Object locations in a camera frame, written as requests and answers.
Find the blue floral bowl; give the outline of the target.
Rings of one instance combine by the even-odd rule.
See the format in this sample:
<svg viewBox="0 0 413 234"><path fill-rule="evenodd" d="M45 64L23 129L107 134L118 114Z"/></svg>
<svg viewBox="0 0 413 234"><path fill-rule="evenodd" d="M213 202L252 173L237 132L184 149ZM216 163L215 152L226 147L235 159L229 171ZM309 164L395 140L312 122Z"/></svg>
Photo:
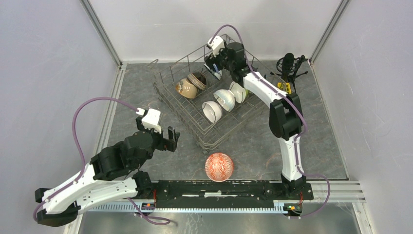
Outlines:
<svg viewBox="0 0 413 234"><path fill-rule="evenodd" d="M223 74L222 70L219 70L216 64L213 64L212 66L213 68L211 69L210 72L215 76L217 80L221 80L222 74Z"/></svg>

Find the green and white bowl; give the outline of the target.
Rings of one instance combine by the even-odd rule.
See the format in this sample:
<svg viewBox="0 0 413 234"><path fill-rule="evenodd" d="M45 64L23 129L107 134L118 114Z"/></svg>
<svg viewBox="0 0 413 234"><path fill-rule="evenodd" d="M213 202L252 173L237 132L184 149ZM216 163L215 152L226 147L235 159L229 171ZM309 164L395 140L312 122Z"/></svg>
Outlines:
<svg viewBox="0 0 413 234"><path fill-rule="evenodd" d="M234 95L235 101L239 104L243 103L249 95L249 90L234 81L231 82L229 91Z"/></svg>

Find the brown rimmed cream bowl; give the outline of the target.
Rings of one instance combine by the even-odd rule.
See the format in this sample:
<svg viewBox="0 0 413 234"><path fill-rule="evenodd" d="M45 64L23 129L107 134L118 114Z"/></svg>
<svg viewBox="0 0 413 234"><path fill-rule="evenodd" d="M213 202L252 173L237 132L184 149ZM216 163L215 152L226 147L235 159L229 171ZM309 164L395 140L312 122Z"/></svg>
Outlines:
<svg viewBox="0 0 413 234"><path fill-rule="evenodd" d="M203 91L207 87L206 77L199 72L189 73L187 79L191 84L197 87L199 90Z"/></svg>

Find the grey wire dish rack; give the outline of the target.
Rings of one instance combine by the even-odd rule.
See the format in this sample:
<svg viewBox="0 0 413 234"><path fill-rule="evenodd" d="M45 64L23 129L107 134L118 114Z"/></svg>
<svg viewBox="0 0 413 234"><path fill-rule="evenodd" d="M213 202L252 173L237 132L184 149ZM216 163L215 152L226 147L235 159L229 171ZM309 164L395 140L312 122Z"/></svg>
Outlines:
<svg viewBox="0 0 413 234"><path fill-rule="evenodd" d="M252 91L236 84L227 70L211 74L204 58L212 53L203 45L176 62L152 62L153 86L194 137L204 153L215 150L266 104Z"/></svg>

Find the pink bowl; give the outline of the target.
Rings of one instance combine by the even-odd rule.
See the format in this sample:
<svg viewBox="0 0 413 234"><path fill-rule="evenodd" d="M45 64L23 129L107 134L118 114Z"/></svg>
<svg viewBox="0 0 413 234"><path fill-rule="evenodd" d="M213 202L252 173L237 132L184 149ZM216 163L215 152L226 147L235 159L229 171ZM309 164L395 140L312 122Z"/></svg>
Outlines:
<svg viewBox="0 0 413 234"><path fill-rule="evenodd" d="M213 153L205 162L205 173L214 182L224 182L228 180L234 171L232 159L224 153Z"/></svg>

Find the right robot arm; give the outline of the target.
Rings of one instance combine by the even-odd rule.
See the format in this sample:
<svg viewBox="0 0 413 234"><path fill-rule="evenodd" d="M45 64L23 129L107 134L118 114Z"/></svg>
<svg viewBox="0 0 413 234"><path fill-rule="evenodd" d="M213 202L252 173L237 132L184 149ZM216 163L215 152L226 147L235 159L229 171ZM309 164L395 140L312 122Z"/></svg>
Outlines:
<svg viewBox="0 0 413 234"><path fill-rule="evenodd" d="M303 119L300 98L288 94L269 82L253 68L239 42L226 43L220 37L208 42L212 50L205 67L215 76L229 71L234 82L251 91L269 108L269 127L279 140L282 154L282 195L294 199L306 184L300 158L300 137L307 125Z"/></svg>

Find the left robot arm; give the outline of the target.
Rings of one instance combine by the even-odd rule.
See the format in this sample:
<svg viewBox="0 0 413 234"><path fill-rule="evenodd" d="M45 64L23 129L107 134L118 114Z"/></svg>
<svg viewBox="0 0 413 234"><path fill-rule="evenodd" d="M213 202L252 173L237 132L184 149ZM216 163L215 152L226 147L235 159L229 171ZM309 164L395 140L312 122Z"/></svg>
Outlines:
<svg viewBox="0 0 413 234"><path fill-rule="evenodd" d="M61 185L35 191L39 208L33 218L37 224L60 227L85 211L118 199L153 199L156 189L143 164L154 152L177 149L180 133L168 127L168 137L154 128L145 128L136 118L137 132L113 146L102 149L82 171Z"/></svg>

